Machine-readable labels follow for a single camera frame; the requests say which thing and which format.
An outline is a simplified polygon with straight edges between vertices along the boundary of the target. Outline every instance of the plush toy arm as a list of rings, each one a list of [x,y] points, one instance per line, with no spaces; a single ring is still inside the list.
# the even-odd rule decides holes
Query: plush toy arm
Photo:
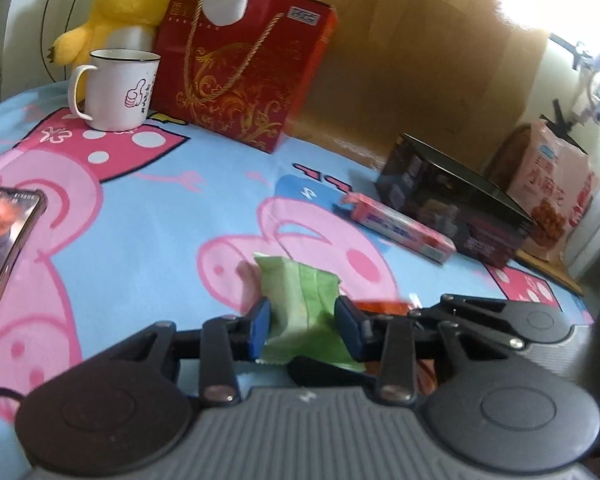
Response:
[[[89,41],[89,36],[90,28],[87,25],[81,25],[64,33],[51,47],[51,61],[60,65],[71,64]]]

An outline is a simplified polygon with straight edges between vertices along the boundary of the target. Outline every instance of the thumbs up graphic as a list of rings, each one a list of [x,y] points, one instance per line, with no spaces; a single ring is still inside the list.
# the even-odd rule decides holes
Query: thumbs up graphic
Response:
[[[129,90],[129,92],[126,93],[125,106],[127,108],[133,108],[135,106],[140,105],[140,103],[142,102],[142,98],[144,97],[144,93],[142,92],[142,90],[144,89],[145,85],[146,79],[141,79],[140,81],[138,81],[138,84],[136,84],[135,88],[132,88],[131,90]]]

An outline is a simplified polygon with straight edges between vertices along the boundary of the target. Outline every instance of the mug handle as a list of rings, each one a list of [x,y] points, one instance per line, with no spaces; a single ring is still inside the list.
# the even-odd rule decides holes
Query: mug handle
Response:
[[[97,70],[98,67],[94,65],[79,65],[74,69],[74,72],[71,74],[71,78],[69,79],[69,89],[67,91],[67,97],[69,99],[69,110],[71,113],[77,117],[85,121],[93,121],[93,117],[87,114],[83,114],[80,110],[78,110],[78,103],[75,101],[75,93],[78,88],[78,81],[80,81],[80,76],[84,74],[87,70]]]

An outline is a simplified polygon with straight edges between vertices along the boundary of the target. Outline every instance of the pink snack bag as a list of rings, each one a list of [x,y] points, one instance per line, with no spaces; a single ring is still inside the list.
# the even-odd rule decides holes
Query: pink snack bag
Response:
[[[589,155],[558,139],[543,121],[531,124],[529,146],[507,190],[536,221],[522,249],[542,260],[560,260],[598,184]]]
[[[440,264],[456,252],[450,238],[368,196],[349,193],[341,202],[355,204],[351,212],[354,222]]]

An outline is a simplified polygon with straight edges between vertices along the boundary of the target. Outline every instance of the pink box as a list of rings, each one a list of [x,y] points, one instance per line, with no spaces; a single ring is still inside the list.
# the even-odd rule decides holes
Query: pink box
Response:
[[[456,252],[450,238],[368,196],[349,193],[341,202],[354,204],[353,221],[440,264]]]

